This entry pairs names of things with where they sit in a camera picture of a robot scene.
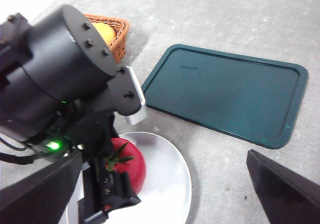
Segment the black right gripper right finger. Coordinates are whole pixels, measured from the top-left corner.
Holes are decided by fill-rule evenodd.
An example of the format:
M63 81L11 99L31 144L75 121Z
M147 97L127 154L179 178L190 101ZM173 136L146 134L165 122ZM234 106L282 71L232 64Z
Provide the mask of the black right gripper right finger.
M251 149L246 165L271 224L318 224L320 186Z

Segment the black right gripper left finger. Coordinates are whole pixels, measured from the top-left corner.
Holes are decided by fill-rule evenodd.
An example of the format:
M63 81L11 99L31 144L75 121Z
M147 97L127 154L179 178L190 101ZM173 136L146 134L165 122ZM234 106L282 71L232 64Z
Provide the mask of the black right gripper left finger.
M82 167L79 151L70 153L0 191L2 224L57 224L76 187Z

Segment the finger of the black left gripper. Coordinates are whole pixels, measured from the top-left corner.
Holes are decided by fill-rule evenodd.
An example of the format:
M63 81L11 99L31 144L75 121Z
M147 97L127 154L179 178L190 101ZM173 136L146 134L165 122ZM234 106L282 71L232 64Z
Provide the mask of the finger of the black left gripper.
M110 212L141 202L132 190L128 173L105 171L99 180L92 171L83 171L84 197L78 201L80 224L102 224Z
M113 114L94 114L83 121L84 155L87 159L93 157L107 157L114 150L111 138L113 137Z

